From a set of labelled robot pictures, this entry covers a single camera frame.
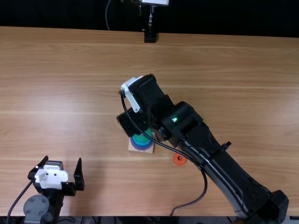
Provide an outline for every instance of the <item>black cable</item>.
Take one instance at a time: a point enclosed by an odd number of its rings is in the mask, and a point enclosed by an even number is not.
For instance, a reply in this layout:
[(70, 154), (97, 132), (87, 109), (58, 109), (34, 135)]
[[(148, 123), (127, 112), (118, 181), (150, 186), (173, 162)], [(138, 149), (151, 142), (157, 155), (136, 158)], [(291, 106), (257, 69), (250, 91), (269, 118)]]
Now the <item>black cable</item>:
[(110, 27), (108, 25), (108, 18), (107, 18), (107, 13), (108, 13), (108, 9), (109, 9), (109, 5), (111, 3), (111, 0), (108, 0), (107, 2), (107, 5), (106, 5), (106, 8), (105, 8), (105, 21), (106, 21), (106, 26), (107, 26), (107, 29), (110, 30)]
[(95, 218), (93, 217), (93, 221), (94, 221), (94, 224), (97, 224), (97, 221), (95, 221)]
[(205, 196), (205, 194), (206, 194), (206, 190), (207, 190), (206, 173), (205, 173), (202, 169), (200, 169), (200, 168), (198, 168), (198, 169), (201, 171), (201, 174), (202, 174), (202, 176), (203, 176), (203, 178), (204, 178), (204, 182), (205, 182), (204, 190), (202, 191), (201, 195), (200, 195), (198, 198), (196, 198), (194, 201), (191, 201), (191, 202), (188, 202), (188, 203), (186, 203), (186, 204), (182, 204), (182, 205), (179, 205), (179, 206), (174, 207), (174, 208), (172, 209), (172, 211), (171, 211), (170, 216), (173, 215), (173, 213), (175, 212), (176, 209), (183, 208), (183, 207), (186, 207), (186, 206), (195, 204), (196, 202), (199, 202), (199, 201)]
[(159, 222), (153, 218), (153, 217), (149, 217), (149, 216), (145, 216), (152, 224), (159, 224)]
[(28, 190), (28, 188), (30, 187), (30, 185), (33, 183), (33, 181), (30, 181), (27, 186), (24, 188), (24, 190), (20, 193), (20, 195), (17, 197), (17, 199), (14, 201), (13, 205), (10, 207), (8, 214), (7, 214), (7, 220), (6, 220), (6, 224), (9, 224), (9, 218), (10, 218), (10, 214), (13, 211), (15, 205), (18, 203), (19, 199), (23, 196), (23, 194), (26, 192), (26, 190)]
[(154, 143), (156, 143), (157, 145), (160, 145), (160, 146), (162, 146), (162, 147), (164, 147), (164, 148), (167, 148), (167, 149), (169, 149), (169, 150), (171, 150), (171, 151), (173, 151), (173, 152), (175, 152), (175, 153), (178, 153), (178, 154), (180, 154), (180, 155), (182, 155), (182, 156), (184, 156), (185, 158), (187, 158), (188, 160), (190, 160), (200, 171), (201, 171), (201, 174), (202, 174), (202, 176), (203, 176), (203, 178), (204, 178), (204, 183), (205, 183), (205, 185), (204, 185), (204, 190), (202, 191), (202, 193), (201, 193), (201, 195), (198, 197), (198, 198), (196, 198), (194, 201), (191, 201), (191, 202), (189, 202), (189, 203), (186, 203), (186, 204), (182, 204), (182, 205), (179, 205), (179, 206), (176, 206), (176, 207), (174, 207), (173, 209), (172, 209), (172, 211), (171, 211), (171, 214), (170, 214), (170, 216), (172, 216), (173, 215), (173, 213), (175, 212), (175, 210), (176, 209), (179, 209), (179, 208), (182, 208), (182, 207), (185, 207), (185, 206), (188, 206), (188, 205), (192, 205), (192, 204), (194, 204), (194, 203), (196, 203), (196, 202), (198, 202), (198, 201), (200, 201), (204, 196), (205, 196), (205, 194), (206, 194), (206, 190), (207, 190), (207, 179), (206, 179), (206, 173), (202, 170), (202, 167), (192, 158), (192, 157), (190, 157), (190, 156), (188, 156), (186, 153), (183, 153), (183, 152), (181, 152), (181, 151), (179, 151), (179, 150), (177, 150), (177, 149), (175, 149), (175, 148), (173, 148), (173, 147), (170, 147), (170, 146), (168, 146), (168, 145), (165, 145), (165, 144), (163, 144), (162, 142), (159, 142), (159, 141), (156, 141), (156, 140), (154, 140), (152, 137), (150, 137), (149, 135), (147, 135), (143, 130), (141, 130), (141, 128), (139, 128), (138, 127), (138, 125), (133, 121), (133, 119), (130, 117), (130, 115), (129, 115), (129, 113), (128, 113), (128, 110), (127, 110), (127, 108), (126, 108), (126, 104), (125, 104), (125, 100), (124, 100), (124, 91), (121, 91), (121, 104), (122, 104), (122, 107), (123, 107), (123, 110), (125, 111), (125, 114), (126, 114), (126, 116), (128, 117), (128, 119), (131, 121), (131, 123), (132, 123), (132, 125), (142, 134), (142, 135), (144, 135), (146, 138), (148, 138), (149, 140), (151, 140), (152, 142), (154, 142)]
[(230, 219), (230, 217), (226, 216), (226, 218), (228, 218), (230, 223), (233, 223), (233, 221)]
[(76, 220), (75, 220), (74, 217), (72, 217), (72, 216), (68, 216), (68, 218), (71, 218), (72, 220), (69, 220), (69, 219), (67, 219), (67, 218), (63, 218), (63, 219), (58, 220), (57, 223), (60, 223), (60, 222), (62, 222), (62, 221), (69, 221), (69, 222), (71, 222), (71, 223), (75, 223), (75, 222), (76, 222)]

